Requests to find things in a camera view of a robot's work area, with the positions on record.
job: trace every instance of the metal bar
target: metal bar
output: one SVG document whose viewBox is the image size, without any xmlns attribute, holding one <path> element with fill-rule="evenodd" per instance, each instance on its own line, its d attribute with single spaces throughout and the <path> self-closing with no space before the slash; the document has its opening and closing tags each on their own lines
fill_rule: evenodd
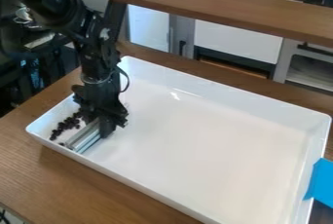
<svg viewBox="0 0 333 224">
<path fill-rule="evenodd" d="M 99 121 L 95 119 L 91 123 L 87 124 L 84 128 L 75 133 L 71 138 L 69 138 L 65 146 L 75 152 L 79 152 L 87 144 L 91 143 L 93 139 L 96 139 L 98 136 L 99 139 Z"/>
</svg>

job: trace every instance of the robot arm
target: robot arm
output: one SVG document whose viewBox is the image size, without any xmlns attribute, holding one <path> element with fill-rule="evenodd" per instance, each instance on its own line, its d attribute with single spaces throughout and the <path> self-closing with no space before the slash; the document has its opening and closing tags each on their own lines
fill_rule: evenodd
<svg viewBox="0 0 333 224">
<path fill-rule="evenodd" d="M 73 86 L 74 100 L 84 119 L 99 119 L 99 132 L 106 137 L 117 126 L 124 127 L 128 111 L 119 100 L 120 54 L 115 44 L 126 5 L 109 2 L 104 18 L 82 0 L 22 0 L 44 27 L 72 39 L 82 64 L 84 86 Z"/>
</svg>

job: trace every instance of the white plastic tray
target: white plastic tray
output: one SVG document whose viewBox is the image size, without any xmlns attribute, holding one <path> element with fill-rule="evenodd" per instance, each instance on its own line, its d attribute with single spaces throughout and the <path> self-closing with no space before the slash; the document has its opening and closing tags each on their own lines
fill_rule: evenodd
<svg viewBox="0 0 333 224">
<path fill-rule="evenodd" d="M 26 130 L 44 145 L 201 220 L 306 224 L 331 118 L 132 57 L 129 125 L 83 155 L 48 140 L 72 97 Z M 66 133 L 68 138 L 73 132 Z"/>
</svg>

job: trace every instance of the blue cloth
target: blue cloth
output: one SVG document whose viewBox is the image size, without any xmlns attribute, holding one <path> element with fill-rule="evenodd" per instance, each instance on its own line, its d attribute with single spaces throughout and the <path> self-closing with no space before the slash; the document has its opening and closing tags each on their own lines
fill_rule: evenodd
<svg viewBox="0 0 333 224">
<path fill-rule="evenodd" d="M 320 159 L 314 164 L 313 176 L 304 200 L 310 198 L 333 208 L 333 162 Z"/>
</svg>

